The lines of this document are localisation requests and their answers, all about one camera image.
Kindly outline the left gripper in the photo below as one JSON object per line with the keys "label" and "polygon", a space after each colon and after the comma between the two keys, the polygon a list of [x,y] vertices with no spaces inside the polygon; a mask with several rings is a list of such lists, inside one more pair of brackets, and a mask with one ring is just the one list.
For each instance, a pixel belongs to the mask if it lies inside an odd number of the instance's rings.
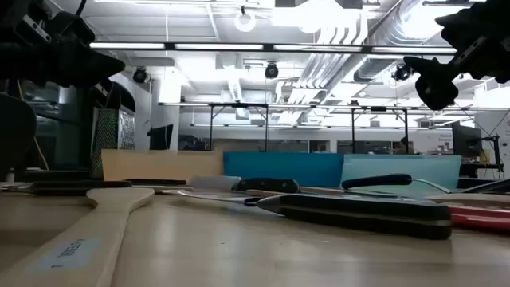
{"label": "left gripper", "polygon": [[27,10],[22,25],[27,45],[22,55],[23,79],[90,87],[125,69],[121,60],[90,49],[95,34],[77,14],[61,11],[50,17],[44,10]]}

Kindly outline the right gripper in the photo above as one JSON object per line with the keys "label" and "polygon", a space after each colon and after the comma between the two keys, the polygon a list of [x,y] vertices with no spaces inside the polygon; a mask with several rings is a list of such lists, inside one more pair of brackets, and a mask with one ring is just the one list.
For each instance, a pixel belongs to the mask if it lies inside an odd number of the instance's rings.
{"label": "right gripper", "polygon": [[488,48],[493,7],[494,2],[487,0],[436,19],[436,23],[443,27],[442,38],[456,50],[450,62],[442,64],[437,58],[403,58],[406,65],[420,74],[415,88],[428,108],[442,110],[453,104],[458,96],[458,89],[453,83],[455,77],[468,73],[479,80],[485,76],[479,62],[483,51]]}

